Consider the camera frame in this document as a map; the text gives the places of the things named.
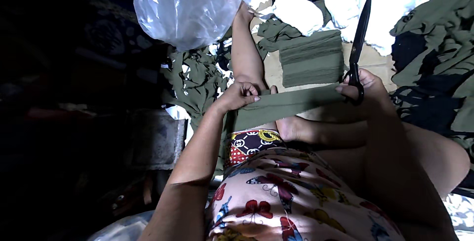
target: hand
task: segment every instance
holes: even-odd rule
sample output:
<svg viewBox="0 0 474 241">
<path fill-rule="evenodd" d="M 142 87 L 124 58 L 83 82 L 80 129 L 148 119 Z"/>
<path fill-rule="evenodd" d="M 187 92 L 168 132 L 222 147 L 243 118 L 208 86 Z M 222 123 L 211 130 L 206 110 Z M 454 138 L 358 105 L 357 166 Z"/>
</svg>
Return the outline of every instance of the hand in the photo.
<svg viewBox="0 0 474 241">
<path fill-rule="evenodd" d="M 380 102 L 388 99 L 388 93 L 383 86 L 380 77 L 372 74 L 368 70 L 359 69 L 359 79 L 362 86 L 364 86 L 364 101 L 365 102 Z M 346 77 L 343 83 L 336 87 L 336 91 L 346 95 L 354 100 L 359 97 L 357 87 L 350 86 L 349 76 Z"/>
<path fill-rule="evenodd" d="M 232 24 L 244 23 L 248 25 L 253 18 L 254 14 L 249 11 L 248 5 L 244 1 L 242 1 Z"/>
<path fill-rule="evenodd" d="M 226 113 L 259 100 L 257 89 L 251 82 L 235 81 L 212 105 Z"/>
</svg>

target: black scissors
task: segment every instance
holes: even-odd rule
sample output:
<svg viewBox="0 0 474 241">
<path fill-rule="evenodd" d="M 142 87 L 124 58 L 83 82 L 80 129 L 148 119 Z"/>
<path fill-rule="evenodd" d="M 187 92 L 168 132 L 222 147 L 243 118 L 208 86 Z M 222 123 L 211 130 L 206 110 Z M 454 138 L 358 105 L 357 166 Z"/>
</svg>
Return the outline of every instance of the black scissors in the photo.
<svg viewBox="0 0 474 241">
<path fill-rule="evenodd" d="M 364 86 L 360 83 L 359 80 L 359 57 L 360 52 L 362 51 L 362 46 L 364 45 L 365 32 L 367 31 L 367 25 L 369 24 L 370 17 L 370 6 L 372 0 L 366 0 L 364 7 L 362 8 L 362 13 L 359 17 L 359 24 L 357 25 L 357 31 L 355 32 L 354 42 L 352 44 L 351 56 L 349 57 L 349 71 L 344 76 L 346 79 L 349 76 L 349 85 L 357 87 L 359 91 L 359 97 L 357 100 L 354 100 L 346 96 L 346 101 L 350 101 L 354 106 L 360 105 L 364 100 Z"/>
</svg>

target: floor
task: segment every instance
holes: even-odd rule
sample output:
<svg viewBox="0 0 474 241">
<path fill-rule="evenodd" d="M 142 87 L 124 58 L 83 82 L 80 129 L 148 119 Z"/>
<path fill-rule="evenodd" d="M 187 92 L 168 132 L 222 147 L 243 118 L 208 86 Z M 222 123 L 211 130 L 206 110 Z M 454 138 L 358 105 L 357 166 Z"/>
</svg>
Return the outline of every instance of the floor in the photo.
<svg viewBox="0 0 474 241">
<path fill-rule="evenodd" d="M 250 28 L 253 25 L 259 24 L 262 21 L 258 18 L 254 18 L 250 24 Z M 252 34 L 255 42 L 258 42 L 261 37 L 257 34 Z M 350 50 L 352 44 L 342 43 L 343 53 L 344 53 L 344 62 L 348 66 Z M 372 47 L 365 45 L 362 49 L 362 53 L 359 59 L 359 67 L 364 68 L 372 72 L 373 74 L 379 76 L 383 84 L 385 85 L 388 92 L 394 91 L 397 89 L 397 86 L 390 80 L 391 76 L 395 74 L 393 70 L 394 62 L 392 56 L 380 56 L 378 52 Z M 307 84 L 302 86 L 294 86 L 285 88 L 282 85 L 283 81 L 283 70 L 281 68 L 279 60 L 279 52 L 271 52 L 264 60 L 264 76 L 265 81 L 268 86 L 275 85 L 278 88 L 278 92 L 289 92 L 296 91 L 305 88 L 312 88 L 318 86 L 324 86 L 327 84 Z M 337 122 L 352 122 L 358 121 L 361 116 L 363 116 L 364 111 L 360 109 L 354 109 L 349 104 L 341 103 L 335 105 L 329 105 L 314 110 L 306 111 L 299 116 L 315 121 L 337 121 Z"/>
</svg>

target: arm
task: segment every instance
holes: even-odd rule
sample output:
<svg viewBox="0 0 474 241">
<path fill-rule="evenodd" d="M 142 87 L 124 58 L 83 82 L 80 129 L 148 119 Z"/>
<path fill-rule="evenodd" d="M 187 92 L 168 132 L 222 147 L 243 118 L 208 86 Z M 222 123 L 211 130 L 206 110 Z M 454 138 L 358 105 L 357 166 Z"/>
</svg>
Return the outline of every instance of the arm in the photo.
<svg viewBox="0 0 474 241">
<path fill-rule="evenodd" d="M 451 219 L 415 159 L 395 108 L 379 77 L 360 71 L 368 112 L 364 158 L 366 197 L 398 224 L 407 240 L 456 240 Z M 351 92 L 343 85 L 339 91 Z"/>
<path fill-rule="evenodd" d="M 235 82 L 209 107 L 181 153 L 139 241 L 204 239 L 204 207 L 216 166 L 222 120 L 227 111 L 259 99 L 251 83 Z"/>
</svg>

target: scissor blade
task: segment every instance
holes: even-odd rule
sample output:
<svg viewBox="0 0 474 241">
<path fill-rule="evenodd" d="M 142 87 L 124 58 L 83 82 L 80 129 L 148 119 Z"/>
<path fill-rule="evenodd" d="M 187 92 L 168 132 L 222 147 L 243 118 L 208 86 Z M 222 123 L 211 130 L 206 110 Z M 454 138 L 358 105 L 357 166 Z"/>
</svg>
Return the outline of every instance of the scissor blade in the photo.
<svg viewBox="0 0 474 241">
<path fill-rule="evenodd" d="M 354 42 L 352 44 L 351 56 L 349 57 L 349 64 L 355 64 L 359 61 L 360 52 L 364 45 L 365 32 L 367 31 L 367 25 L 369 24 L 370 17 L 370 6 L 372 0 L 366 0 L 362 13 L 359 17 L 359 24 L 357 25 L 357 31 L 355 32 Z"/>
</svg>

